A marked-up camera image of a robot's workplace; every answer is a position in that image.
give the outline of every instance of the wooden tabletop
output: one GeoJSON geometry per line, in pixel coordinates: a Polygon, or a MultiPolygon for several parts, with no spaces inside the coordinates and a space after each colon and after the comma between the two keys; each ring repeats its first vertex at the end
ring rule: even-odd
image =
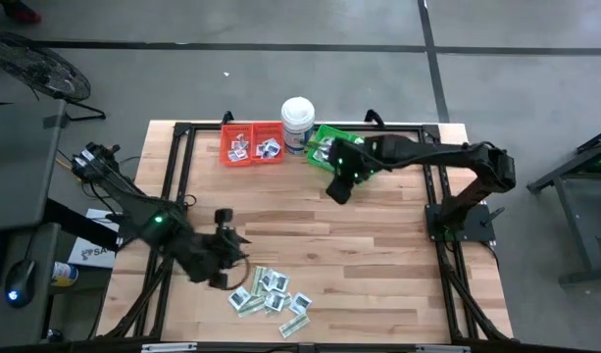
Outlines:
{"type": "MultiPolygon", "coordinates": [[[[161,193],[174,124],[150,122],[136,175],[137,186],[149,195],[161,193]]],[[[468,140],[463,125],[439,128],[442,143],[468,140]]],[[[178,151],[172,195],[184,144],[178,151]]],[[[379,173],[355,188],[350,201],[340,206],[325,193],[331,175],[309,165],[306,158],[285,155],[279,165],[230,168],[218,162],[218,154],[219,133],[197,132],[186,191],[197,197],[197,204],[189,209],[189,220],[199,231],[212,231],[214,211],[234,209],[238,233],[252,241],[243,246],[252,264],[289,275],[289,291],[313,300],[311,322],[287,341],[449,342],[437,257],[426,234],[422,167],[379,173]]],[[[449,168],[448,175],[453,193],[475,178],[463,169],[449,168]]],[[[439,188],[436,194],[441,200],[439,188]]],[[[464,243],[463,250],[474,298],[511,336],[493,257],[477,243],[464,243]]],[[[148,251],[145,244],[135,242],[118,254],[98,334],[113,328],[136,299],[148,251]]],[[[244,270],[233,269],[230,280],[239,280],[244,270]]],[[[251,282],[252,275],[244,284],[248,290],[251,282]]],[[[240,319],[228,304],[228,295],[206,283],[189,282],[175,266],[163,339],[283,341],[278,327],[293,313],[259,312],[240,319]]],[[[148,327],[156,298],[151,302],[148,327]]],[[[461,300],[456,305],[460,328],[467,332],[461,300]]]]}

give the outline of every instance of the gray floor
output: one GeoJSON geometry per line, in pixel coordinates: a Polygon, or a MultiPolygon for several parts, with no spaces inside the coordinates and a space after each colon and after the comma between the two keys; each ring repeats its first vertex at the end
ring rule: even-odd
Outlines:
{"type": "MultiPolygon", "coordinates": [[[[424,44],[414,0],[27,3],[43,14],[41,25],[12,25],[0,12],[0,29],[35,39],[424,44]]],[[[601,0],[426,3],[437,45],[601,47],[601,0]]],[[[61,143],[67,153],[96,141],[120,143],[123,157],[134,156],[149,120],[220,119],[225,110],[274,120],[293,95],[311,99],[319,119],[356,121],[375,108],[387,121],[437,122],[426,54],[58,52],[89,77],[87,103],[109,114],[106,122],[68,127],[61,143]]],[[[553,190],[535,197],[525,189],[601,131],[601,57],[440,55],[438,61],[451,122],[466,124],[472,141],[493,141],[516,158],[518,186],[489,200],[507,208],[495,228],[516,338],[601,349],[601,284],[560,288],[559,275],[580,270],[578,255],[553,190]]],[[[0,99],[34,98],[0,73],[0,99]]],[[[135,168],[133,162],[125,172],[135,168]]],[[[99,207],[67,171],[57,169],[54,179],[52,197],[80,212],[99,207]]],[[[84,300],[97,303],[97,295],[84,300]]],[[[63,310],[63,325],[71,338],[84,338],[93,313],[70,302],[78,304],[63,310]]]]}

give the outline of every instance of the red basket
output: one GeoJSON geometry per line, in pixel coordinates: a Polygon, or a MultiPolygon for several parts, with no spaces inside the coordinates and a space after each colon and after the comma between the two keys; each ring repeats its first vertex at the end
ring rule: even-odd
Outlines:
{"type": "Polygon", "coordinates": [[[254,123],[252,125],[252,142],[250,142],[250,159],[254,163],[280,163],[284,156],[284,140],[282,123],[254,123]],[[280,146],[280,151],[273,158],[261,158],[256,154],[257,145],[273,138],[280,146]]]}
{"type": "Polygon", "coordinates": [[[252,124],[226,124],[222,126],[222,131],[220,133],[220,162],[230,167],[249,166],[250,163],[252,163],[252,150],[254,148],[254,144],[252,143],[254,140],[252,133],[252,124]],[[228,157],[228,152],[232,150],[231,143],[232,141],[237,140],[237,135],[239,133],[243,133],[243,138],[249,142],[247,149],[248,158],[232,162],[228,157]]]}

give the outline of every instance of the white jar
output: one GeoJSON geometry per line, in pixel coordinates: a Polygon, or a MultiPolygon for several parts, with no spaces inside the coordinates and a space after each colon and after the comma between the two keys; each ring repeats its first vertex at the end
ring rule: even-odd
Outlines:
{"type": "Polygon", "coordinates": [[[304,146],[313,134],[316,109],[308,99],[294,97],[282,104],[280,116],[284,129],[285,149],[291,154],[303,155],[304,146]]]}

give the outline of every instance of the black fan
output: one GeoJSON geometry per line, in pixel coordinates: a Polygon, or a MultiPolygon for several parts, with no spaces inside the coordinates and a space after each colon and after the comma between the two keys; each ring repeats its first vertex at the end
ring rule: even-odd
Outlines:
{"type": "Polygon", "coordinates": [[[10,32],[0,32],[0,68],[29,86],[32,91],[37,90],[100,114],[70,119],[72,121],[106,119],[104,112],[79,103],[91,94],[88,79],[60,55],[47,48],[37,47],[31,39],[10,32]]]}

